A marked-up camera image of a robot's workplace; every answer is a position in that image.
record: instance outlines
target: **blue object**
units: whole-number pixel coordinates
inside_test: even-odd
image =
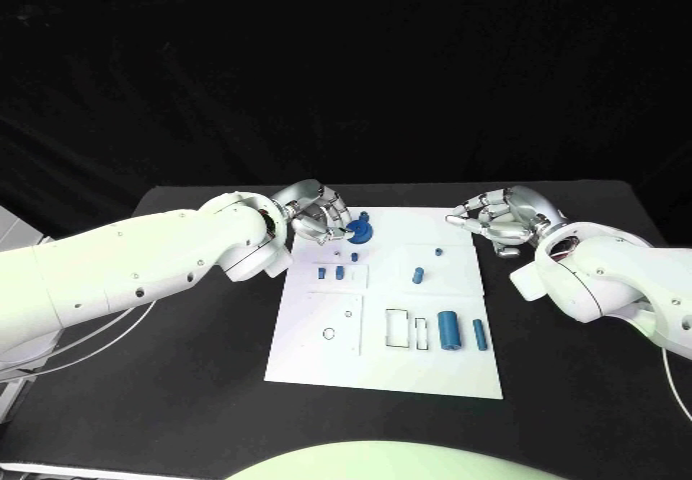
[[[349,238],[349,242],[356,245],[363,244],[372,238],[372,225],[368,223],[369,220],[371,216],[368,215],[368,212],[361,212],[358,220],[353,220],[346,225],[346,228],[355,233],[353,237]]]
[[[486,332],[483,331],[483,322],[480,319],[473,321],[473,331],[476,332],[476,343],[479,344],[479,350],[487,350]]]
[[[459,336],[457,314],[454,312],[440,312],[437,323],[443,350],[459,350],[462,348],[462,337]]]
[[[418,267],[414,272],[414,283],[418,284],[423,282],[423,274],[425,273],[425,270]]]

